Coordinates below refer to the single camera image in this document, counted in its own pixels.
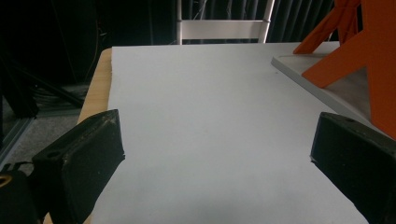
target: white table surface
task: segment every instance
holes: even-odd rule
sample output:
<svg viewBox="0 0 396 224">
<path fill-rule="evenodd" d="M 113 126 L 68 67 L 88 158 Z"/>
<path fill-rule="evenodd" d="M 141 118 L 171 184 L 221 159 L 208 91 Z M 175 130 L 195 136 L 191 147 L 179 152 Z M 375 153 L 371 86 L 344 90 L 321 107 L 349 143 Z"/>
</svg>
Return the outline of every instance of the white table surface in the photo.
<svg viewBox="0 0 396 224">
<path fill-rule="evenodd" d="M 270 64 L 296 46 L 113 48 L 126 160 L 92 223 L 367 223 L 310 162 L 332 110 Z"/>
</svg>

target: white chair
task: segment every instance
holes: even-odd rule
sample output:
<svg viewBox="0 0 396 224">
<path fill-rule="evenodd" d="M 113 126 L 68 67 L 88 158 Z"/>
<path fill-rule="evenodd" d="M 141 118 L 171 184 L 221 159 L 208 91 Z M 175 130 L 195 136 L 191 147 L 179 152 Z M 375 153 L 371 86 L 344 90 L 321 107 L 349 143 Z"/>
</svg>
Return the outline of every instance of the white chair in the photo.
<svg viewBox="0 0 396 224">
<path fill-rule="evenodd" d="M 259 39 L 265 43 L 275 0 L 268 0 L 262 21 L 182 20 L 177 0 L 177 43 L 183 39 Z"/>
</svg>

